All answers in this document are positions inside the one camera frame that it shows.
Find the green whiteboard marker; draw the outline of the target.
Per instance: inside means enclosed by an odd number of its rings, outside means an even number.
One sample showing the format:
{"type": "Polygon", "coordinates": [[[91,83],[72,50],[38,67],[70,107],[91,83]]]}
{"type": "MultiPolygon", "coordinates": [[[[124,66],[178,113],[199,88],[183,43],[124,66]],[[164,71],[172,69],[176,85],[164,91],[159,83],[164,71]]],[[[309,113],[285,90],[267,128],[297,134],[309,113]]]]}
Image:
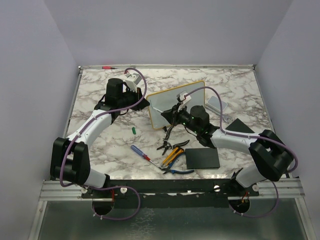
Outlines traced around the green whiteboard marker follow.
{"type": "Polygon", "coordinates": [[[153,113],[153,112],[157,112],[159,114],[163,113],[162,110],[156,108],[156,107],[153,107],[152,105],[149,106],[150,107],[150,112],[153,113]]]}

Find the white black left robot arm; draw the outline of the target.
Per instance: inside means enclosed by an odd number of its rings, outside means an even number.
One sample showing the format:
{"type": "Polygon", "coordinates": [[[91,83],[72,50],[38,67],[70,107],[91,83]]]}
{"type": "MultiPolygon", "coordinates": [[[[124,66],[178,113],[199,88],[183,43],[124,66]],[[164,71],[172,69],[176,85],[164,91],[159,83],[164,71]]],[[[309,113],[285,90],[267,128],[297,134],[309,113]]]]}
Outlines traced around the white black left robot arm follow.
{"type": "Polygon", "coordinates": [[[97,196],[106,197],[111,190],[110,176],[91,168],[89,149],[101,133],[111,126],[121,112],[139,111],[150,105],[146,91],[129,81],[110,78],[106,93],[94,106],[89,119],[66,138],[53,142],[50,176],[63,187],[71,184],[93,188],[97,196]]]}

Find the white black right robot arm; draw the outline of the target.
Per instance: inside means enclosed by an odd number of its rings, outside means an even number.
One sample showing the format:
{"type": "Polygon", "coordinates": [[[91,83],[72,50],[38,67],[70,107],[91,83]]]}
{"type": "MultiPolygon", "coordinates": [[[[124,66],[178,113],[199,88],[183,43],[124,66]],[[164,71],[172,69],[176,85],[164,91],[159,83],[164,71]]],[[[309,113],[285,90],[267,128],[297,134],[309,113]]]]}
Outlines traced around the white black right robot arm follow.
{"type": "Polygon", "coordinates": [[[229,184],[230,191],[236,196],[242,195],[255,183],[264,180],[277,182],[294,160],[293,153],[270,130],[259,134],[222,130],[210,123],[210,116],[203,106],[195,105],[190,111],[187,111],[187,107],[178,108],[175,105],[162,112],[161,116],[169,124],[183,125],[195,133],[196,139],[204,147],[251,155],[254,164],[235,173],[229,184]]]}

